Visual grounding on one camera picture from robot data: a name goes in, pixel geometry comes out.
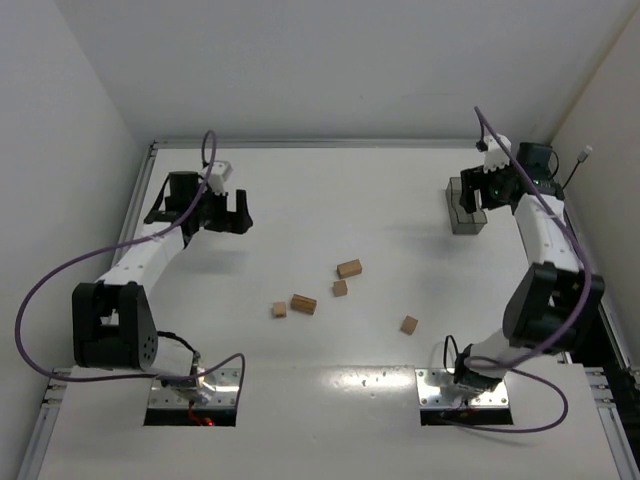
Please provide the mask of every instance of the robotic arm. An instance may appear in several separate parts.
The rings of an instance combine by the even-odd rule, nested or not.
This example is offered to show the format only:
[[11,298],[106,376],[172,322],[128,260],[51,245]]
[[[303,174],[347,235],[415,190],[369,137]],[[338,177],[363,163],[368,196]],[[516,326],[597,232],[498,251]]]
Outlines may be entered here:
[[[132,246],[95,283],[76,287],[72,296],[73,343],[79,366],[171,376],[194,373],[199,355],[186,342],[176,341],[175,335],[156,330],[147,295],[171,259],[201,228],[244,234],[253,225],[245,190],[236,191],[236,211],[227,210],[224,182],[231,172],[228,162],[215,161],[204,194],[180,229]],[[183,215],[202,178],[199,172],[170,173],[139,237],[157,234]],[[167,185],[169,195],[165,196]]]
[[[507,147],[509,141],[501,136]],[[518,224],[529,269],[507,303],[502,328],[486,340],[467,346],[456,359],[454,382],[469,396],[493,390],[504,378],[505,369],[483,369],[469,357],[488,357],[501,363],[521,357],[540,345],[566,321],[575,307],[584,284],[584,271],[573,247],[553,218],[545,211],[510,165],[509,158],[493,137],[479,142],[485,164],[461,172],[460,205],[467,213],[477,209],[476,191],[482,208],[510,206]],[[550,178],[551,148],[522,143],[517,160],[538,187],[556,218],[564,222],[564,195]],[[601,276],[593,275],[588,300],[577,321],[547,354],[571,352],[584,340],[604,293]]]

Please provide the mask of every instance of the white wall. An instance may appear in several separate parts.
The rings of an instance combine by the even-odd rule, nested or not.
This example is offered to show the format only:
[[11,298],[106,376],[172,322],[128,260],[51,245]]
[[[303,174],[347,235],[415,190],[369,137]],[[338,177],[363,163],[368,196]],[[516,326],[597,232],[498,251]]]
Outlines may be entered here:
[[635,0],[56,0],[139,138],[547,138]]
[[[590,243],[614,320],[640,352],[640,13],[636,13],[553,141],[566,178],[586,144],[593,154],[567,188],[572,213]],[[636,353],[635,362],[640,360]]]
[[[46,384],[14,346],[19,302],[62,261],[117,240],[142,149],[53,1],[0,2],[0,65],[0,478],[11,479]],[[24,337],[41,364],[72,364],[72,289],[108,261],[35,298]]]

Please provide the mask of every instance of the white table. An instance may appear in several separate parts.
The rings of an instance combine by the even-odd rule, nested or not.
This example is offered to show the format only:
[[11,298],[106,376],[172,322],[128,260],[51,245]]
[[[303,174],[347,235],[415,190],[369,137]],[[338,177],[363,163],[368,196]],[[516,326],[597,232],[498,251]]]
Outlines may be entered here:
[[[150,302],[157,327],[209,364],[246,354],[237,427],[144,427],[149,381],[71,384],[39,479],[617,478],[579,365],[525,366],[571,402],[552,431],[420,426],[413,367],[441,366],[446,334],[463,348],[496,330],[527,268],[507,208],[479,236],[451,234],[444,189],[478,153],[266,148],[218,158],[234,168],[227,186],[247,189],[255,225],[196,235]],[[160,149],[139,221],[169,171],[199,162],[196,149]],[[354,258],[362,275],[333,298],[336,264]],[[272,319],[271,303],[293,293],[316,298],[315,315]],[[398,330],[406,315],[419,320],[412,336]],[[518,426],[560,413],[542,385],[510,375],[507,387]]]

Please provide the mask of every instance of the rectangular wooden block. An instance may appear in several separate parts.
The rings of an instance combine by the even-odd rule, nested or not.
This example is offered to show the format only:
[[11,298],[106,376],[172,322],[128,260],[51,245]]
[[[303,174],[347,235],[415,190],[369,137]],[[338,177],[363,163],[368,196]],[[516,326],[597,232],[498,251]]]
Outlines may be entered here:
[[273,304],[273,316],[276,318],[284,318],[287,316],[287,304],[284,302],[276,302]]
[[336,297],[344,297],[347,294],[347,282],[345,280],[338,280],[333,282],[333,295]]
[[340,278],[349,278],[362,273],[362,265],[359,259],[338,265],[338,276]]
[[303,297],[302,295],[294,295],[291,298],[291,310],[308,313],[309,315],[313,315],[315,313],[317,305],[317,300],[314,300],[313,298]]
[[407,315],[407,317],[402,322],[402,326],[400,327],[400,330],[406,333],[407,335],[412,335],[413,332],[416,331],[417,326],[418,326],[418,321],[415,318]]

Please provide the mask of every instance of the brown cube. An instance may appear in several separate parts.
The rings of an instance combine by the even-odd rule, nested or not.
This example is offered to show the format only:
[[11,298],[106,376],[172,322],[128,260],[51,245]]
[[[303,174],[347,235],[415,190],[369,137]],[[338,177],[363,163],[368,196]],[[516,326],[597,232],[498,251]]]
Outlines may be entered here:
[[302,295],[293,295],[291,298],[291,310],[313,315],[318,305],[317,300],[313,298],[303,297]]
[[347,282],[346,280],[338,280],[333,282],[333,295],[335,297],[344,297],[347,294]]
[[287,304],[284,302],[276,302],[273,304],[272,311],[275,318],[284,318],[287,316]]
[[402,326],[400,327],[400,330],[406,333],[407,335],[412,335],[413,332],[416,331],[417,326],[418,326],[418,321],[415,318],[407,315],[407,317],[402,322]]
[[359,259],[338,265],[338,276],[340,278],[349,278],[362,273],[362,265]]

